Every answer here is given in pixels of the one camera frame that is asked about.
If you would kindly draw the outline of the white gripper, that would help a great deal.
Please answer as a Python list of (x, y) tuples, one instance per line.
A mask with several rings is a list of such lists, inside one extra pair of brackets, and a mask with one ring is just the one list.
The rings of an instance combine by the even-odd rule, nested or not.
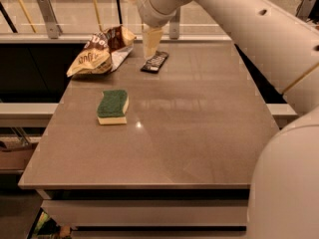
[(146, 24), (142, 27), (144, 57), (150, 59), (158, 50), (164, 26), (176, 13), (176, 10), (190, 0), (124, 0), (137, 3), (139, 15)]

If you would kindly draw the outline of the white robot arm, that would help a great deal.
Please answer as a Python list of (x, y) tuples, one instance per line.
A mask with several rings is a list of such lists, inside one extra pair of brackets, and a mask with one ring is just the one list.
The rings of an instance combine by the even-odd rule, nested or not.
[(268, 0), (126, 0), (148, 32), (194, 1), (256, 66), (299, 119), (264, 147), (247, 210), (248, 239), (319, 239), (317, 30)]

